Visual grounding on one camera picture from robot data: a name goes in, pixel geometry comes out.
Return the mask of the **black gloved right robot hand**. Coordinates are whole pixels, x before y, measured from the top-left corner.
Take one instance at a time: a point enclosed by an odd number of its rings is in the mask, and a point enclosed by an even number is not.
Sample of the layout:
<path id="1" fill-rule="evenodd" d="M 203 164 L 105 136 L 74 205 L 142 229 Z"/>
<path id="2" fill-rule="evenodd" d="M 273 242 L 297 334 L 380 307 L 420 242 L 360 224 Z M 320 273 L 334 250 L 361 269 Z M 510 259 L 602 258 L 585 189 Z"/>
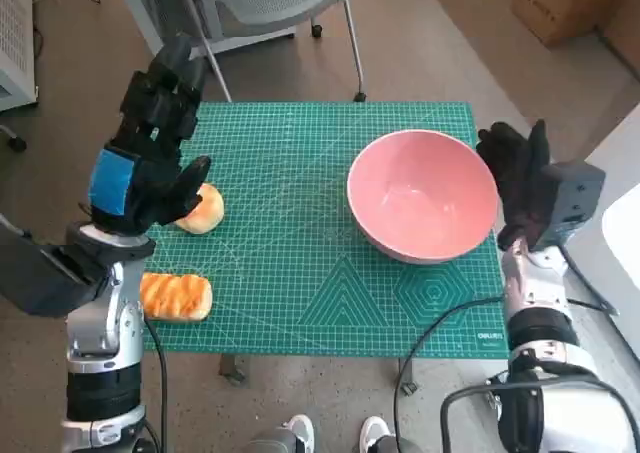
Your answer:
<path id="1" fill-rule="evenodd" d="M 478 131 L 476 152 L 488 166 L 503 205 L 505 225 L 497 236 L 506 251 L 519 238 L 534 243 L 540 222 L 532 206 L 534 179 L 550 163 L 546 122 L 536 121 L 525 137 L 505 122 Z"/>

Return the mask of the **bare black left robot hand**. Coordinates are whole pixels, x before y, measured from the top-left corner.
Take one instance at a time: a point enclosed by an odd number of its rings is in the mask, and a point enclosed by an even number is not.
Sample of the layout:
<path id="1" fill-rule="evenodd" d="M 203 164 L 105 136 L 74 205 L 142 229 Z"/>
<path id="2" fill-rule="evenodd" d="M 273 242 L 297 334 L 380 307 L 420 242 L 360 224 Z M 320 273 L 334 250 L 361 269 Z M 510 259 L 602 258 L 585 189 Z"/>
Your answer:
<path id="1" fill-rule="evenodd" d="M 133 74 L 120 105 L 121 123 L 96 160 L 89 185 L 92 222 L 124 236 L 187 216 L 211 166 L 209 156 L 181 165 L 192 138 L 207 62 L 192 58 L 189 36 L 170 39 L 148 68 Z"/>

